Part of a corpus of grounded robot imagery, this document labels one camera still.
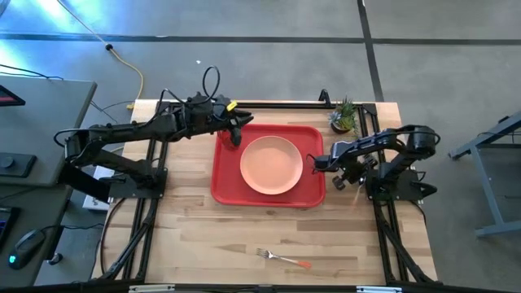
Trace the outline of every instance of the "potted plant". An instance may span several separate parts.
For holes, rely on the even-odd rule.
[[[345,98],[336,106],[336,109],[329,115],[331,129],[338,134],[348,133],[357,127],[355,121],[356,109],[352,100]]]

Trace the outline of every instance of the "plant pot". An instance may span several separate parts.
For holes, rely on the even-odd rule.
[[[333,129],[333,131],[335,133],[337,133],[337,134],[344,134],[344,133],[348,133],[349,131],[351,131],[351,129],[343,129],[343,128],[341,128],[336,123],[330,123],[330,125],[331,125],[331,129]]]

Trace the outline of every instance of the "wooden table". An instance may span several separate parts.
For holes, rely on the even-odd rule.
[[[133,120],[148,120],[156,102],[138,100]],[[396,103],[376,105],[381,129],[401,125]],[[329,128],[330,111],[255,109],[252,123],[313,126],[322,133],[328,152],[331,143],[349,140]],[[215,135],[205,134],[169,145],[169,179],[155,221],[147,282],[384,284],[374,211],[363,189],[355,201],[357,186],[338,191],[331,183],[334,175],[327,174],[326,198],[316,208],[221,205],[210,194],[215,140]],[[124,156],[142,159],[147,147],[148,142],[126,143]],[[394,155],[386,153],[388,160]],[[129,241],[135,205],[136,200],[126,200],[112,219],[105,242],[107,267]],[[424,272],[436,279],[422,214],[409,202],[396,202],[396,213],[405,247]],[[313,268],[264,260],[255,254],[258,247],[310,261]],[[396,254],[392,248],[389,252],[398,276]],[[140,255],[136,254],[134,273]],[[99,275],[98,262],[93,277]]]

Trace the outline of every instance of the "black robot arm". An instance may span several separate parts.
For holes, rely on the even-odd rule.
[[[197,93],[172,110],[159,110],[148,122],[124,125],[93,125],[78,130],[66,139],[66,161],[74,167],[100,165],[129,175],[137,187],[152,187],[156,182],[150,160],[130,160],[104,151],[107,144],[154,139],[177,142],[182,138],[216,131],[230,131],[234,145],[241,142],[240,129],[253,120],[250,112],[233,109],[229,98],[210,99]]]
[[[409,135],[407,143],[403,143],[397,137],[400,134]],[[399,176],[414,161],[424,160],[436,153],[436,140],[439,140],[439,135],[427,126],[406,125],[398,129],[385,129],[354,142],[335,142],[331,147],[331,154],[315,158],[314,166],[320,172],[341,170],[342,175],[333,179],[335,187],[339,190],[345,187],[344,181],[353,184],[370,180],[373,187],[392,191],[399,181]],[[382,163],[378,170],[372,170],[376,160],[370,154],[382,150],[394,150],[398,155],[391,162]],[[359,156],[363,156],[363,162],[359,161]]]

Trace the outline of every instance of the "yellow cable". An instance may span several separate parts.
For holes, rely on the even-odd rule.
[[[77,17],[74,13],[72,13],[72,11],[70,11],[66,6],[65,4],[63,4],[60,0],[56,0],[58,1],[59,5],[61,5],[70,15],[72,15],[72,17],[74,17],[81,25],[83,25],[87,30],[89,30],[89,32],[91,32],[95,37],[97,37],[105,46],[108,46],[110,45],[109,43],[105,42],[95,31],[93,31],[92,29],[90,29],[87,24],[85,24],[83,21],[80,20],[79,17]],[[117,53],[116,53],[116,50],[114,50],[114,48],[112,47],[110,49],[110,52],[116,56],[116,58],[118,60],[120,60],[120,62],[122,62],[124,65],[132,68],[135,72],[138,73],[139,75],[139,78],[141,79],[141,85],[139,86],[139,91],[138,91],[138,96],[136,97],[136,99],[139,99],[141,97],[141,93],[143,91],[143,84],[145,83],[145,78],[143,77],[143,74],[139,71],[139,69],[135,68],[132,64],[124,61]]]
[[[138,96],[136,99],[139,99],[139,97],[141,97],[141,92],[143,91],[143,83],[144,83],[144,78],[143,78],[143,75],[141,74],[141,72],[139,71],[139,69],[135,68],[132,64],[124,61],[117,53],[116,53],[116,50],[114,50],[114,48],[111,49],[111,53],[116,56],[116,58],[118,60],[120,60],[124,65],[132,68],[135,72],[137,72],[139,74],[139,77],[141,78],[141,85],[139,86],[139,91],[138,91]]]

